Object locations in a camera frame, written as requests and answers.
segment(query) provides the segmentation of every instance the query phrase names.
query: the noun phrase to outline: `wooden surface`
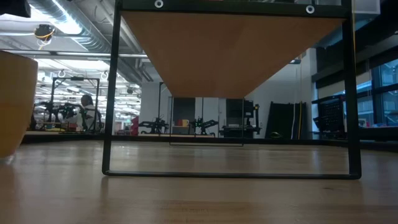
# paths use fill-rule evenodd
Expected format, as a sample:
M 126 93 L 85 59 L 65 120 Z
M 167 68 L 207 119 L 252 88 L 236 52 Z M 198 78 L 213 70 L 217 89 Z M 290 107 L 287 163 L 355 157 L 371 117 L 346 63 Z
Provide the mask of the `wooden surface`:
M 34 104 L 37 62 L 0 51 L 0 158 L 21 143 Z
M 170 137 L 170 134 L 138 134 L 139 136 L 150 136 L 150 137 Z M 171 137 L 182 137 L 182 138 L 215 138 L 213 135 L 201 135 L 201 134 L 172 134 Z
M 60 134 L 58 131 L 27 131 L 25 134 L 29 135 L 54 135 Z
M 341 168 L 345 153 L 338 148 L 259 146 L 261 157 L 253 155 L 255 148 L 217 152 L 211 147 L 119 142 L 112 151 L 112 166 L 135 163 L 130 168 L 148 168 L 155 161 L 165 163 L 169 156 L 169 170 L 192 170 L 195 161 L 209 161 L 214 170 L 221 166 L 257 170 L 251 164 L 277 166 L 278 161 L 283 167 L 269 169 L 316 170 L 326 164 L 322 169 L 346 169 Z M 0 164 L 0 223 L 393 224 L 398 220 L 398 155 L 389 152 L 363 151 L 361 180 L 105 177 L 101 156 L 102 144 L 97 141 L 21 146 L 11 165 Z M 136 158 L 143 160 L 137 164 Z M 220 160 L 220 167 L 215 160 Z M 234 168 L 223 160 L 235 164 Z
M 170 12 L 122 15 L 174 97 L 242 99 L 342 23 Z

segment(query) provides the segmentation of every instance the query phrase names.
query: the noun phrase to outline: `white wall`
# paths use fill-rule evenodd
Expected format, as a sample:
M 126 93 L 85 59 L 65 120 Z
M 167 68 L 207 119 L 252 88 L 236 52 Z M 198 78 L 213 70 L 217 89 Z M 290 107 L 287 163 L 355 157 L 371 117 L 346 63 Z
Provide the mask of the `white wall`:
M 169 97 L 171 94 L 165 85 L 162 85 L 160 94 L 160 116 L 166 123 L 170 123 L 169 113 Z M 141 112 L 139 115 L 139 122 L 154 121 L 157 118 L 159 108 L 159 83 L 143 83 L 141 90 Z M 150 131 L 149 128 L 139 127 L 139 132 Z
M 203 99 L 203 117 L 202 117 L 202 99 Z M 215 133 L 218 136 L 218 129 L 222 128 L 225 124 L 226 115 L 225 115 L 225 99 L 220 98 L 202 98 L 196 97 L 195 101 L 195 119 L 203 118 L 203 121 L 215 120 L 220 123 L 220 125 L 216 125 L 207 129 L 208 133 Z
M 270 79 L 265 81 L 248 96 L 247 100 L 252 100 L 259 104 L 259 125 L 262 128 L 260 135 L 255 134 L 255 138 L 264 138 L 266 134 L 269 107 L 274 103 L 307 103 L 307 125 L 308 130 L 313 129 L 312 115 L 317 112 L 311 104 L 316 97 L 315 85 L 311 82 L 311 76 L 317 72 L 317 56 L 315 49 L 308 49 L 306 56 L 300 65 L 286 65 Z

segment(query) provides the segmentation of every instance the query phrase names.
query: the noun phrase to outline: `person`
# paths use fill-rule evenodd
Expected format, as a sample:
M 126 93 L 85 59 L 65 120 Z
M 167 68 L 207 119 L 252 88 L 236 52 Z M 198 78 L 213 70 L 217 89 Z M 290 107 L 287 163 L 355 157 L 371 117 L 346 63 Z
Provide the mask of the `person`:
M 93 123 L 94 121 L 94 117 L 95 117 L 95 106 L 93 103 L 93 99 L 90 95 L 83 95 L 81 97 L 80 100 L 81 105 L 84 107 L 85 112 L 86 112 L 86 124 L 87 124 L 87 128 L 89 130 L 93 130 L 94 129 L 94 125 Z M 78 116 L 78 121 L 77 124 L 79 125 L 79 127 L 82 128 L 82 124 L 83 124 L 83 118 L 81 116 Z
M 130 135 L 138 136 L 138 125 L 139 125 L 139 117 L 136 116 L 134 119 L 131 120 L 131 127 L 130 127 Z

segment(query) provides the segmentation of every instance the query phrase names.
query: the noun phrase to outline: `ceiling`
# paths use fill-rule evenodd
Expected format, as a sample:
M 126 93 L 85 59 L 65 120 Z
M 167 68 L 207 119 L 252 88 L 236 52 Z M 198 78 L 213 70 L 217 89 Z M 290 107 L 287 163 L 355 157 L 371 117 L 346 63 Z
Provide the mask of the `ceiling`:
M 113 5 L 114 0 L 75 0 L 66 2 L 65 0 L 57 0 L 65 11 L 74 17 L 74 11 L 69 10 L 69 6 L 75 7 L 79 15 L 79 21 L 86 21 L 85 26 L 89 26 L 89 30 L 99 31 L 97 36 L 101 41 L 110 46 L 112 41 L 113 31 Z M 34 0 L 28 0 L 34 6 Z M 0 49 L 13 50 L 45 50 L 45 51 L 69 51 L 69 52 L 88 52 L 88 50 L 76 41 L 76 35 L 69 37 L 67 33 L 62 32 L 62 29 L 54 24 L 51 17 L 46 16 L 38 9 L 32 9 L 31 18 L 23 18 L 5 14 L 0 16 Z M 44 44 L 41 40 L 35 37 L 34 31 L 39 24 L 48 24 L 55 28 L 55 33 L 50 42 Z M 121 53 L 142 53 L 137 49 L 131 48 L 132 44 L 129 39 L 120 39 L 119 51 Z M 70 60 L 69 58 L 52 57 L 35 58 L 39 63 L 39 74 L 37 82 L 36 102 L 49 101 L 52 89 L 52 78 L 57 76 L 70 77 L 84 77 L 84 78 L 98 78 L 99 91 L 99 110 L 102 114 L 106 111 L 106 95 L 107 95 L 107 76 L 109 72 L 109 60 L 98 60 L 95 58 L 83 58 L 81 60 Z M 116 80 L 116 116 L 120 119 L 131 119 L 132 116 L 139 115 L 141 104 L 141 84 L 143 82 L 161 82 L 159 74 L 148 59 L 136 62 L 135 59 L 126 58 L 123 60 L 128 68 L 137 68 L 137 65 L 144 65 L 137 68 L 139 71 L 134 75 L 130 70 L 118 70 L 118 77 Z M 143 70 L 150 80 L 143 77 Z M 71 87 L 77 87 L 80 91 L 70 91 Z M 91 94 L 95 99 L 96 96 L 96 82 L 91 80 L 85 81 L 71 81 L 65 80 L 59 84 L 55 90 L 56 103 L 63 102 L 80 102 L 81 95 Z M 133 94 L 127 93 L 127 89 L 133 90 Z

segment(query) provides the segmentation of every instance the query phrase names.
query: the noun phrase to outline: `window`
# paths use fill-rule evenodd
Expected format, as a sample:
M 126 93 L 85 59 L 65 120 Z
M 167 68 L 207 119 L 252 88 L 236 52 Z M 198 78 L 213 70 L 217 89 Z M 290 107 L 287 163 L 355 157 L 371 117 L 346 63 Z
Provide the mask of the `window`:
M 382 94 L 383 126 L 398 126 L 398 91 L 389 91 Z
M 382 86 L 398 83 L 398 59 L 381 65 L 380 73 Z
M 347 115 L 346 102 L 343 103 L 344 115 Z M 374 127 L 372 96 L 358 98 L 358 120 L 362 128 Z
M 370 90 L 372 90 L 372 81 L 371 80 L 369 80 L 367 82 L 364 82 L 364 83 L 361 83 L 361 84 L 356 86 L 356 92 L 357 93 L 362 93 L 362 92 L 370 91 Z M 333 94 L 333 96 L 341 95 L 341 94 L 346 94 L 346 91 L 345 90 L 339 91 L 339 92 Z

